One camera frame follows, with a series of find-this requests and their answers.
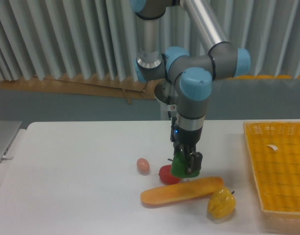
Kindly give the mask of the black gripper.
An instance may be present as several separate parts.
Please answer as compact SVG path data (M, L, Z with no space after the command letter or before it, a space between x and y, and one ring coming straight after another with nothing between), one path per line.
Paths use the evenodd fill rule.
M191 149L187 156L187 174L200 174L203 155L201 152L196 151L196 144L201 138L202 129L201 127L194 131L188 131L180 127L171 128L174 155L183 152L183 145Z

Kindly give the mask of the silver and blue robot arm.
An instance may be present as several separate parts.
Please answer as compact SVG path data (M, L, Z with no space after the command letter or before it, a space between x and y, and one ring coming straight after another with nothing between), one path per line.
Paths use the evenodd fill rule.
M205 0L133 0L130 5L138 18L139 52L134 61L138 80L160 80L162 102L176 107L169 111L174 147L171 174L178 178L196 177L203 159L196 144L201 137L212 83L247 74L250 54L232 45ZM160 19L173 6L187 12L205 55L193 57L182 47L160 51Z

